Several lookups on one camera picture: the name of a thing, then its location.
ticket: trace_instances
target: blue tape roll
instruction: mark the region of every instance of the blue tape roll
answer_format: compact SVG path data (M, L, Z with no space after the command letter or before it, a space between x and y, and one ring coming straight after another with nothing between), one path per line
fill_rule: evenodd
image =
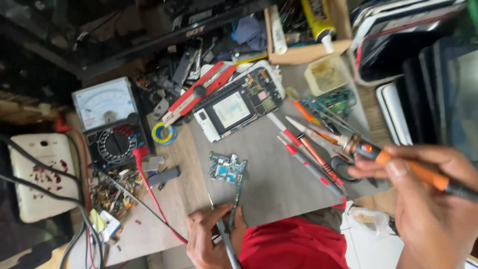
M166 129L169 134L166 137L161 136L161 131L165 129L164 123L157 123L151 130L151 137L154 142L160 145L169 145L177 138L178 130L176 126L170 125Z

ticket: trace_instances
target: cardboard box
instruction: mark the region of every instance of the cardboard box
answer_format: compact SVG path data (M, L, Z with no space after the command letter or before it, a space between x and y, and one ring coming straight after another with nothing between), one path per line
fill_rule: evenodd
M330 16L336 28L337 40L333 42L334 53L342 54L352 44L352 30L350 28L350 19L348 16L347 2L345 0L328 0L330 7ZM272 30L269 20L269 10L264 10L264 16L267 29L267 53L269 61L273 65L298 65L316 61L327 56L323 44L314 44L301 47L288 48L287 51L278 55L272 52Z

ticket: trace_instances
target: glue tube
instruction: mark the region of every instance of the glue tube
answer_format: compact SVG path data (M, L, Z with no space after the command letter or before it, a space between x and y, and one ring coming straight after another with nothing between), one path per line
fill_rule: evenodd
M282 29L281 19L277 11L277 5L269 9L269 17L271 20L272 42L276 54L282 55L287 51L287 43L285 41L284 29Z
M301 0L304 14L315 40L335 33L326 0Z

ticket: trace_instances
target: hand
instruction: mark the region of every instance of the hand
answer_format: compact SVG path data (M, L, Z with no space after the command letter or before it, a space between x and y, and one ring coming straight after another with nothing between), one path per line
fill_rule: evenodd
M197 211L187 217L189 243L186 252L197 269L232 268L223 241L214 244L211 240L211 230L220 218L223 218L224 224L228 225L229 217L226 214L232 210L232 207L232 203L223 203L214 210ZM247 224L242 216L242 207L238 206L234 213L234 228L230 234L236 257L239 257L246 230Z
M383 150L394 157L384 168L357 156L348 172L356 178L390 177L395 186L395 220L405 243L397 267L462 267L478 236L478 203L424 183L403 159L435 164L442 174L474 190L478 190L478 172L450 147L386 146Z

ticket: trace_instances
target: plastic container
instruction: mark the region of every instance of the plastic container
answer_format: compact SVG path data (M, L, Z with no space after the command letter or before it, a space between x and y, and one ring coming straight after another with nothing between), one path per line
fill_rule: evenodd
M340 55L331 54L307 67L304 73L313 95L320 96L331 90L353 84L347 66Z

